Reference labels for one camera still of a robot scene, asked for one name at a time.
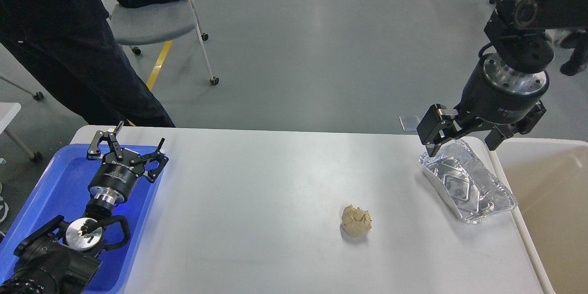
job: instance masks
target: clear plastic container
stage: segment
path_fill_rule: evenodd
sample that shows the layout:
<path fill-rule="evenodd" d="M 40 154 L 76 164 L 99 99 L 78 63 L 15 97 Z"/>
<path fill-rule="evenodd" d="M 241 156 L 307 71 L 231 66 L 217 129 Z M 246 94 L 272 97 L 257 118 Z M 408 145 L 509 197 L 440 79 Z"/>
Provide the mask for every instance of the clear plastic container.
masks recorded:
<path fill-rule="evenodd" d="M 468 224 L 477 224 L 492 213 L 512 210 L 517 205 L 513 194 L 463 140 L 441 147 L 433 158 L 424 153 L 418 162 L 439 196 Z"/>

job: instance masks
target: white table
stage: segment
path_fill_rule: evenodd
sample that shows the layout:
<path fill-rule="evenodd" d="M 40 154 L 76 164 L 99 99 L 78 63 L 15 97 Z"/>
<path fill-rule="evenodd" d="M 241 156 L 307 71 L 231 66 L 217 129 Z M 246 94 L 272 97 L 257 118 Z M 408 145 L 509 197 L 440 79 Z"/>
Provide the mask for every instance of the white table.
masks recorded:
<path fill-rule="evenodd" d="M 20 103 L 0 102 L 0 133 L 6 129 L 19 111 L 21 111 Z"/>
<path fill-rule="evenodd" d="M 417 136 L 125 127 L 118 141 L 161 137 L 170 162 L 124 293 L 543 292 L 513 214 L 458 221 Z M 372 215 L 363 239 L 340 229 L 349 204 Z"/>

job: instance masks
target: robotic arm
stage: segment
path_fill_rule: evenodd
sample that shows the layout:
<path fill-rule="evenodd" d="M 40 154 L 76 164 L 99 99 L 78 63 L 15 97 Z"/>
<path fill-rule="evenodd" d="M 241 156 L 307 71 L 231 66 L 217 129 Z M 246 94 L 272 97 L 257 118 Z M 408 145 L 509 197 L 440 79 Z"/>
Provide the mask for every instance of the robotic arm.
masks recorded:
<path fill-rule="evenodd" d="M 418 124 L 429 156 L 441 146 L 474 131 L 490 130 L 485 141 L 495 150 L 515 133 L 529 133 L 546 109 L 545 68 L 553 59 L 546 29 L 561 29 L 554 42 L 574 48 L 561 72 L 573 76 L 588 62 L 588 0 L 491 0 L 496 7 L 484 32 L 490 43 L 453 109 L 433 104 Z M 493 46 L 496 53 L 484 55 Z"/>
<path fill-rule="evenodd" d="M 121 148 L 116 135 L 122 125 L 112 132 L 97 131 L 88 148 L 86 158 L 102 164 L 88 185 L 90 200 L 82 217 L 68 223 L 58 215 L 24 239 L 14 251 L 19 257 L 15 273 L 0 285 L 0 294 L 81 294 L 102 263 L 100 254 L 128 243 L 131 233 L 126 218 L 112 212 L 128 200 L 139 177 L 153 183 L 168 158 L 161 151 L 163 138 L 153 153 L 145 155 Z M 110 150 L 105 155 L 98 148 L 103 141 Z M 158 165 L 145 170 L 151 162 Z M 115 223 L 120 224 L 124 239 L 109 244 L 102 235 Z"/>

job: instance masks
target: yellow floor line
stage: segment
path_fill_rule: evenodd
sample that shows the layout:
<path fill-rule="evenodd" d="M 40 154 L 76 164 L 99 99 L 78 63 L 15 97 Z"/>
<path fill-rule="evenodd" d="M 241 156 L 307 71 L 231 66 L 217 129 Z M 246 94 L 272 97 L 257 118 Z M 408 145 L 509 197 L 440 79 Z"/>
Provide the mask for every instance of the yellow floor line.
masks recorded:
<path fill-rule="evenodd" d="M 164 47 L 161 49 L 159 57 L 155 62 L 155 66 L 153 67 L 153 71 L 149 75 L 149 79 L 147 79 L 147 88 L 149 90 L 153 89 L 153 85 L 159 76 L 159 71 L 161 70 L 161 66 L 164 65 L 165 58 L 168 56 L 168 52 L 170 51 L 170 47 L 172 47 L 172 41 L 166 41 Z"/>
<path fill-rule="evenodd" d="M 166 41 L 164 47 L 161 49 L 159 53 L 159 57 L 155 62 L 155 66 L 149 75 L 149 79 L 147 79 L 147 87 L 149 90 L 153 89 L 153 85 L 155 85 L 155 81 L 157 80 L 157 76 L 159 76 L 159 71 L 161 67 L 164 65 L 165 58 L 168 56 L 168 52 L 170 51 L 170 47 L 172 46 L 172 41 Z"/>

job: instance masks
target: trash bin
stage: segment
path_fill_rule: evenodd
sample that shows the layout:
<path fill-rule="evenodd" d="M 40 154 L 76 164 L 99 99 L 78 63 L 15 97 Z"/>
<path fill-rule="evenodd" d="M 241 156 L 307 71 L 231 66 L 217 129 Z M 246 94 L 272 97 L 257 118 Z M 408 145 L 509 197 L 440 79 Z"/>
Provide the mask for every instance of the trash bin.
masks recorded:
<path fill-rule="evenodd" d="M 496 153 L 553 289 L 588 293 L 588 143 L 515 138 Z"/>

